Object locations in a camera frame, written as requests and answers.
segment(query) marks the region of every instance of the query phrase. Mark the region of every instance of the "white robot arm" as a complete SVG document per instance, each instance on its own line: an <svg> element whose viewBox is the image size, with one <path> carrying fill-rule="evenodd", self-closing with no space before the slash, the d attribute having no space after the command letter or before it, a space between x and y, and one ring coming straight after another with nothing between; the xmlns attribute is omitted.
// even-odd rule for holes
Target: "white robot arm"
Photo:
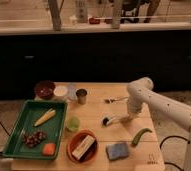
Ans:
<svg viewBox="0 0 191 171"><path fill-rule="evenodd" d="M191 171L191 106L157 94L152 89L153 82L147 77L128 84L127 91L130 96L127 100L127 110L129 118L133 118L141 112L142 103L144 102L153 109L160 111L161 114L167 115L187 130L190 133L190 141L187 145L184 171Z"/></svg>

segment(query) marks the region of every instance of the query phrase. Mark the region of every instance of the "dark red bowl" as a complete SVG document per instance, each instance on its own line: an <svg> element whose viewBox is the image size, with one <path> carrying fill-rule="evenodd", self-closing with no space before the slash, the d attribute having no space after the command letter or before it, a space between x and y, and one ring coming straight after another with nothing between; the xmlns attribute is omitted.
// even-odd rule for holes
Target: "dark red bowl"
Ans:
<svg viewBox="0 0 191 171"><path fill-rule="evenodd" d="M55 84L53 81L44 80L38 82L34 87L34 93L36 96L49 100L53 97L53 91L55 89Z"/></svg>

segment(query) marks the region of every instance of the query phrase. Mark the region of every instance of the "tomato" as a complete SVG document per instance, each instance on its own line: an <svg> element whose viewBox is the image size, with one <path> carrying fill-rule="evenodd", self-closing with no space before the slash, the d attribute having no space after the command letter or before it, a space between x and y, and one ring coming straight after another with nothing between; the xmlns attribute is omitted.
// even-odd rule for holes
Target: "tomato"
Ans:
<svg viewBox="0 0 191 171"><path fill-rule="evenodd" d="M43 147L42 154L46 155L46 156L52 156L52 155L54 155L55 150L56 150L56 144L47 143Z"/></svg>

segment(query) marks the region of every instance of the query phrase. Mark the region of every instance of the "orange item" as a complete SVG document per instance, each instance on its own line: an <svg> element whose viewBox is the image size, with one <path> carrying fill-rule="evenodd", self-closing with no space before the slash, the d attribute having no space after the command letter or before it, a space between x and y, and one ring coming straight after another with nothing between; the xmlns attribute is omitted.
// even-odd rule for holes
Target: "orange item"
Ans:
<svg viewBox="0 0 191 171"><path fill-rule="evenodd" d="M44 145L42 154L46 156L52 156L55 153L56 144L54 143L47 143Z"/></svg>
<svg viewBox="0 0 191 171"><path fill-rule="evenodd" d="M91 146L92 149L90 150L90 152L84 157L84 159L81 160L77 160L73 155L72 152L76 149L76 147L85 139L85 137L87 135L92 136L93 138L95 138L95 143ZM68 142L67 144L67 153L69 158L76 162L76 163L88 163L90 161L92 161L96 154L98 152L98 140L95 137L95 135L89 131L89 130L82 130L77 132Z"/></svg>

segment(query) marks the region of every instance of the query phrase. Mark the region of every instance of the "white object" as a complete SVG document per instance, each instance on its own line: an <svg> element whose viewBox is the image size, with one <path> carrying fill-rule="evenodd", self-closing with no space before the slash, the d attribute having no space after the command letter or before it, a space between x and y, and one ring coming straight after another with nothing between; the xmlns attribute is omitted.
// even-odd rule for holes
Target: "white object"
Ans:
<svg viewBox="0 0 191 171"><path fill-rule="evenodd" d="M76 100L76 86L74 83L69 83L68 85L68 98L70 100Z"/></svg>
<svg viewBox="0 0 191 171"><path fill-rule="evenodd" d="M68 88L67 86L56 86L54 91L54 100L66 101L68 98Z"/></svg>
<svg viewBox="0 0 191 171"><path fill-rule="evenodd" d="M72 152L72 155L80 160L81 157L86 153L90 146L95 142L95 138L87 135L84 140L78 145L78 147Z"/></svg>
<svg viewBox="0 0 191 171"><path fill-rule="evenodd" d="M88 23L88 12L85 0L76 0L76 18L78 23Z"/></svg>
<svg viewBox="0 0 191 171"><path fill-rule="evenodd" d="M75 15L72 15L69 17L70 25L75 26L77 24L77 17Z"/></svg>
<svg viewBox="0 0 191 171"><path fill-rule="evenodd" d="M122 11L123 1L122 0L114 0L113 7L113 21L112 28L119 29L121 24L121 11Z"/></svg>
<svg viewBox="0 0 191 171"><path fill-rule="evenodd" d="M153 82L147 77L128 84L127 90L130 94L127 101L128 113L130 116L137 115L141 112L142 103L146 102L149 106L167 115L179 126L189 131L190 143L187 145L184 170L191 171L191 106L157 94L151 91L152 88Z"/></svg>

